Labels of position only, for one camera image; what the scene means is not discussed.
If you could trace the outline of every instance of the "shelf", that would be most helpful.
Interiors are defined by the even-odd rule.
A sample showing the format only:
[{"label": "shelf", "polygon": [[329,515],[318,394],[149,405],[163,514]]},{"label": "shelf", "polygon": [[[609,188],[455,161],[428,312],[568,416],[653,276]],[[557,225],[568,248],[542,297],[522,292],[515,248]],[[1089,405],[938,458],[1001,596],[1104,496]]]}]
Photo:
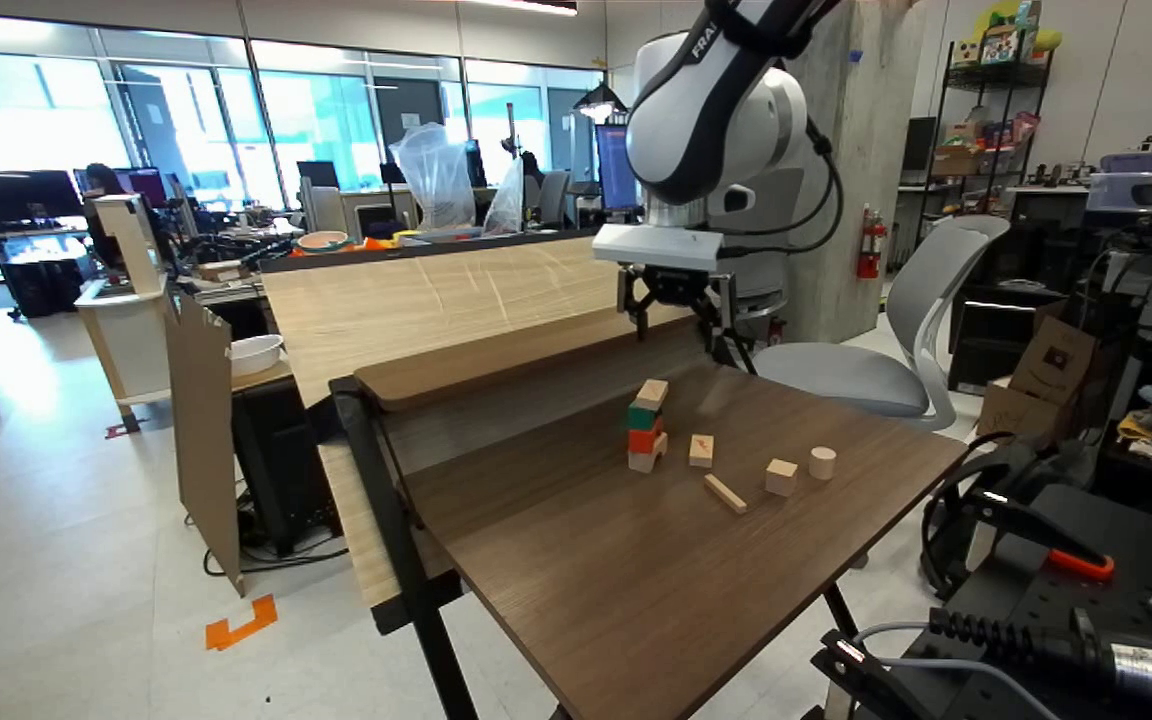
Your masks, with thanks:
[{"label": "shelf", "polygon": [[944,73],[947,90],[1043,90],[1046,66],[969,66]]}]

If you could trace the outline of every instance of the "cabinet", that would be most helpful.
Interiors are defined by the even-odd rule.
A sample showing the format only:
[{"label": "cabinet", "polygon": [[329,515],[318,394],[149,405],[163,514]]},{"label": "cabinet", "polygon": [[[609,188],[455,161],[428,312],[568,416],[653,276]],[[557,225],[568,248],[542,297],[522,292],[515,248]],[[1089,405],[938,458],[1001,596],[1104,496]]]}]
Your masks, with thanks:
[{"label": "cabinet", "polygon": [[972,44],[947,44],[938,79],[938,129],[921,199],[921,229],[934,216],[1002,212],[1002,188],[1025,183],[1031,136],[1040,131],[1043,94],[1057,51],[1025,51],[983,66]]}]

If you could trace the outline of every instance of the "white chair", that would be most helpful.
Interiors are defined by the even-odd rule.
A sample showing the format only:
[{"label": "white chair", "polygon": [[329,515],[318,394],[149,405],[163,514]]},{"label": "white chair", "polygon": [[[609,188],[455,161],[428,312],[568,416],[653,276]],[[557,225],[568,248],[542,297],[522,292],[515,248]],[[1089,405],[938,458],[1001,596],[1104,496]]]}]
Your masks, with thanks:
[{"label": "white chair", "polygon": [[934,220],[922,245],[907,255],[889,297],[889,325],[907,365],[849,344],[771,344],[757,352],[757,371],[878,416],[913,416],[927,430],[952,423],[954,411],[947,401],[947,378],[934,365],[934,337],[954,288],[1002,234],[1008,220],[1001,216],[947,216]]}]

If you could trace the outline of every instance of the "office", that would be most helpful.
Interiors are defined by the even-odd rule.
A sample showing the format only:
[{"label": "office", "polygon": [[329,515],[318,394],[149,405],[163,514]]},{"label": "office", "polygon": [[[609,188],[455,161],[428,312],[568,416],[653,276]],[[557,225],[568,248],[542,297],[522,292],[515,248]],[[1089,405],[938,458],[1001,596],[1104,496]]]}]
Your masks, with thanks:
[{"label": "office", "polygon": [[[8,59],[26,66],[23,75],[38,75],[26,90],[46,90],[53,109],[63,112],[53,129],[78,125],[82,141],[72,147],[72,131],[46,131],[46,145],[4,145],[15,125],[45,129],[38,118],[12,120],[15,97],[8,97],[0,99],[0,168],[12,168],[21,151],[57,151],[36,156],[26,168],[141,164],[136,151],[145,147],[136,141],[145,136],[127,129],[136,125],[136,106],[127,109],[112,94],[109,73],[145,73],[171,109],[177,99],[194,109],[194,131],[177,129],[180,175],[189,175],[190,192],[216,204],[251,195],[272,210],[295,199],[299,188],[288,180],[295,161],[313,161],[324,147],[341,151],[331,156],[341,183],[379,192],[379,151],[391,145],[387,118],[394,118],[401,131],[403,112],[411,112],[382,109],[382,90],[409,90],[394,97],[416,97],[411,106],[436,90],[451,136],[455,125],[465,136],[500,131],[508,125],[502,106],[510,106],[515,129],[542,168],[590,174],[590,151],[581,136],[584,120],[572,106],[598,86],[598,73],[630,99],[630,51],[696,18],[692,5],[581,5],[577,21],[557,21],[432,0],[401,10],[318,5],[314,11],[262,0],[31,10],[31,21],[58,21],[45,41],[53,51],[21,59],[26,31],[0,31],[0,90],[23,90],[21,79],[12,86],[21,73],[4,69]],[[889,118],[891,131],[903,131],[907,118],[934,118],[944,47],[972,31],[979,11],[913,5],[921,25],[900,25],[900,31],[921,36],[903,79],[913,112]],[[1139,0],[1113,10],[1050,0],[1043,5],[1043,25],[1058,27],[1058,47],[1027,175],[1040,164],[1070,168],[1109,151],[1137,151],[1152,136],[1152,99],[1145,99],[1152,97],[1152,10]],[[261,41],[251,51],[268,112],[257,109],[241,36]],[[900,212],[900,151],[889,151],[883,164],[891,168],[861,188],[874,192],[889,183],[889,192],[873,195],[873,210],[891,220]],[[789,321],[804,337],[844,342],[883,325],[874,321],[878,286],[856,286],[853,276],[856,237],[826,245],[815,266],[785,274],[810,276],[791,288],[806,300],[844,297],[832,303],[789,303],[789,312],[798,312]],[[241,624],[248,605],[194,569],[203,543],[180,527],[171,434],[149,430],[136,441],[102,441],[116,410],[75,321],[8,325],[0,318],[0,401],[0,635],[8,635],[0,639],[0,718],[72,718],[75,708],[99,708],[102,718],[439,718],[420,647],[409,643],[411,635],[377,635],[344,560],[261,575],[257,587],[274,591],[278,620],[233,654],[203,654],[203,624]],[[954,401],[963,410],[961,430],[972,430],[972,405],[979,401]],[[26,464],[46,451],[63,451],[66,459],[57,467],[82,467],[82,479],[45,477],[46,491],[31,491]],[[903,543],[878,543],[865,571],[844,575],[844,591],[865,624],[921,620],[927,596],[921,591],[907,536]],[[470,591],[449,605],[443,615],[479,718],[551,711],[551,688]],[[818,704],[824,678],[806,668],[806,657],[818,647],[824,624],[824,608],[810,608],[806,624],[791,624],[767,643],[698,718],[785,718]]]}]

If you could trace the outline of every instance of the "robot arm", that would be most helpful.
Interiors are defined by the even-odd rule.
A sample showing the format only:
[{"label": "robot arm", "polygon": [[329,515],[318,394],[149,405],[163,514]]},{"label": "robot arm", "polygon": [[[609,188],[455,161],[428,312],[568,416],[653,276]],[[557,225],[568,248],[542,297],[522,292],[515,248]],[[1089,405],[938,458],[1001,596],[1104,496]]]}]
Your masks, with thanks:
[{"label": "robot arm", "polygon": [[767,66],[798,56],[832,10],[837,0],[702,0],[683,41],[643,47],[638,69],[658,69],[630,109],[629,156],[648,199],[692,204],[789,161],[806,99]]}]

